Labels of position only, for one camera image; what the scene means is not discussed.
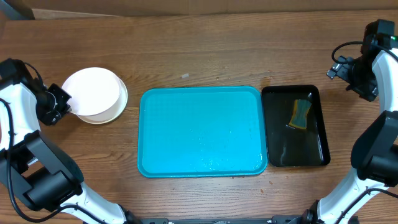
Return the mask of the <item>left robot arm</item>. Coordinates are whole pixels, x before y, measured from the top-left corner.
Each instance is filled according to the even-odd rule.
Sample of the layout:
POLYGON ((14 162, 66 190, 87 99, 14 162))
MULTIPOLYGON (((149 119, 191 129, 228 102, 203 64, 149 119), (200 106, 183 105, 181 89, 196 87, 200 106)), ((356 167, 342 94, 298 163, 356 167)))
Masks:
POLYGON ((17 214, 32 223, 68 213, 84 223, 140 223, 89 188, 76 162, 40 131, 69 110, 56 84, 1 82, 1 183, 17 214))

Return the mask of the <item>white plate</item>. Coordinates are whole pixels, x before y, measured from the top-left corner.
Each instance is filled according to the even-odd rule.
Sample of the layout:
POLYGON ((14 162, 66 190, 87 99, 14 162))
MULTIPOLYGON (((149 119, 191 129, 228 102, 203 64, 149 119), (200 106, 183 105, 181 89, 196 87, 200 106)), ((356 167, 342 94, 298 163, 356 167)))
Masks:
POLYGON ((105 124, 115 120, 124 111, 128 101, 127 88, 121 79, 119 79, 119 83, 120 83, 120 95, 118 100, 115 102, 115 104, 112 107, 96 115, 91 115, 91 116, 78 115, 77 117, 82 121, 90 124, 105 124))
POLYGON ((121 82, 110 70, 90 67, 69 76, 62 85, 68 104, 78 116, 93 116, 110 109, 119 99, 121 82))

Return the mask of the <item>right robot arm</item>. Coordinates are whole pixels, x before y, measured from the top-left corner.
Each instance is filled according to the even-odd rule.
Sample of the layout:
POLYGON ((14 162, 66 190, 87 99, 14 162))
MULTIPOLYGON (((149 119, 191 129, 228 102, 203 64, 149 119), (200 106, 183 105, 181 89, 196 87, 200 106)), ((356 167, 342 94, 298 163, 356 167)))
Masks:
POLYGON ((355 142, 346 177, 292 223, 354 223, 353 215, 363 205, 397 185, 397 49, 380 51, 371 68, 379 90, 379 117, 355 142))

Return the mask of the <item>green yellow sponge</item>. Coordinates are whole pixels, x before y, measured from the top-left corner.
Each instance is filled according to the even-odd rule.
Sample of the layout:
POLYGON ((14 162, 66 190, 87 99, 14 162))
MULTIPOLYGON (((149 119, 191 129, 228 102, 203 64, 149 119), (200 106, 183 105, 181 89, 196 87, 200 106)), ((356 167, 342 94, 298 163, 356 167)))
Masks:
POLYGON ((312 103, 308 100, 295 100, 289 126, 296 129, 307 128, 307 116, 312 103))

